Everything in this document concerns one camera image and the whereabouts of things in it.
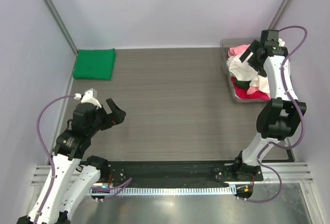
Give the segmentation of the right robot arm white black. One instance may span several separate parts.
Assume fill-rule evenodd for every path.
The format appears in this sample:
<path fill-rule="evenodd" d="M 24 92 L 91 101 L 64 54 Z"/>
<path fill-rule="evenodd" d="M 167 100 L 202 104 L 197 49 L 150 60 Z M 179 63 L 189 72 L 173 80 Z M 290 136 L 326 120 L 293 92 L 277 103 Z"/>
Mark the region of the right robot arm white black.
<path fill-rule="evenodd" d="M 295 134 L 307 111 L 306 103 L 299 101 L 293 90 L 291 54 L 278 39 L 279 30 L 263 30 L 260 39 L 253 41 L 240 56 L 241 62 L 247 62 L 259 75 L 268 78 L 270 99 L 257 117 L 256 136 L 230 167 L 238 181 L 261 176 L 262 159 L 273 147 L 286 149 L 279 143 Z"/>

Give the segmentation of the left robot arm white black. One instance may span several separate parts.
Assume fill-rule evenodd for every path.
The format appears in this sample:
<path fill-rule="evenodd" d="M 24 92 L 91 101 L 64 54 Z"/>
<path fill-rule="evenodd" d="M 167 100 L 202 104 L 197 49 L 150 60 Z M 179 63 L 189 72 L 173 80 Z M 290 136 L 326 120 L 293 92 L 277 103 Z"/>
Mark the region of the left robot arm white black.
<path fill-rule="evenodd" d="M 48 157 L 51 169 L 38 200 L 28 215 L 17 220 L 18 223 L 70 223 L 87 191 L 98 180 L 110 175 L 106 159 L 90 156 L 79 177 L 69 184 L 92 137 L 121 124 L 126 116 L 111 98 L 106 100 L 111 110 L 108 114 L 96 99 L 86 97 L 86 94 L 81 97 L 67 129 L 57 137 L 54 154 Z"/>

